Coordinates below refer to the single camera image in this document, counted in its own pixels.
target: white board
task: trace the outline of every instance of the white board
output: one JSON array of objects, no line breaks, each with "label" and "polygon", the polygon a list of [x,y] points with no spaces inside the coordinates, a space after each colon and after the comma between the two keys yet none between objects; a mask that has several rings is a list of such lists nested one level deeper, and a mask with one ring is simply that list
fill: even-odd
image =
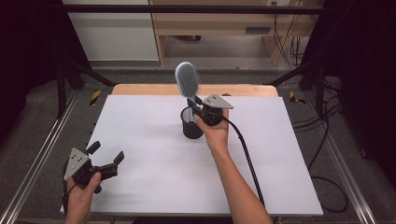
[{"label": "white board", "polygon": [[[271,216],[323,215],[282,98],[224,97],[240,130]],[[123,150],[119,175],[94,195],[94,213],[123,216],[227,216],[230,210],[205,136],[182,132],[181,96],[110,95],[92,134],[93,165]],[[256,192],[242,145],[230,126],[229,150]]]}]

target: black cylindrical container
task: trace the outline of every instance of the black cylindrical container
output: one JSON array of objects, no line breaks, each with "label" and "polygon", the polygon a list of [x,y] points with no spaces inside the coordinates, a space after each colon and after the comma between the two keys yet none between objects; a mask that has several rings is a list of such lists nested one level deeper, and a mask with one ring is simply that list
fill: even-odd
[{"label": "black cylindrical container", "polygon": [[196,124],[191,108],[184,108],[180,113],[180,117],[181,122],[183,123],[183,133],[186,137],[197,139],[204,134]]}]

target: human hand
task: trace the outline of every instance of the human hand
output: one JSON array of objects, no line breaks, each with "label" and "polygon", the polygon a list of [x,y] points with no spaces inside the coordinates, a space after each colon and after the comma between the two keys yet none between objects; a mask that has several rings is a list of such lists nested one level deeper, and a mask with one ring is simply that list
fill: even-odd
[{"label": "human hand", "polygon": [[[213,152],[227,150],[228,151],[228,123],[222,120],[220,124],[216,126],[208,126],[204,121],[194,115],[197,121],[198,127],[204,132],[207,145]],[[223,116],[227,119],[229,116],[229,110],[223,109]]]},{"label": "human hand", "polygon": [[100,185],[101,173],[95,173],[90,183],[84,188],[77,185],[73,178],[67,180],[69,203],[67,205],[66,224],[87,223],[91,215],[92,195]]}]

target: black curtain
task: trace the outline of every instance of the black curtain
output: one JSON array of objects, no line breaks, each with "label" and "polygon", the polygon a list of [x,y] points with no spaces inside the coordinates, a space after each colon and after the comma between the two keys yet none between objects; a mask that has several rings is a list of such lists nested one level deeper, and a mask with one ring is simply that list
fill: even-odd
[{"label": "black curtain", "polygon": [[[350,0],[326,4],[346,8]],[[304,60],[315,57],[340,15],[320,17]],[[396,188],[396,1],[357,0],[324,49],[326,75],[340,77],[341,100],[362,147]]]},{"label": "black curtain", "polygon": [[[0,141],[23,110],[29,90],[56,78],[57,63],[72,59],[91,68],[67,13],[45,11],[45,4],[63,3],[0,1]],[[78,75],[67,65],[64,71]]]}]

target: metal bracket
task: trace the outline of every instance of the metal bracket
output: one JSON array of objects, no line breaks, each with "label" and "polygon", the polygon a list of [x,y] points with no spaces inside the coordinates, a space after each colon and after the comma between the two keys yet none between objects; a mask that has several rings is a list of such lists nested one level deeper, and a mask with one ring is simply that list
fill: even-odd
[{"label": "metal bracket", "polygon": [[87,154],[73,147],[64,173],[64,180],[72,177],[89,159],[90,157]]},{"label": "metal bracket", "polygon": [[230,105],[227,101],[225,101],[223,98],[221,98],[219,95],[216,93],[213,93],[212,95],[206,97],[202,103],[204,105],[208,105],[213,108],[227,108],[227,109],[233,109],[233,106]]}]

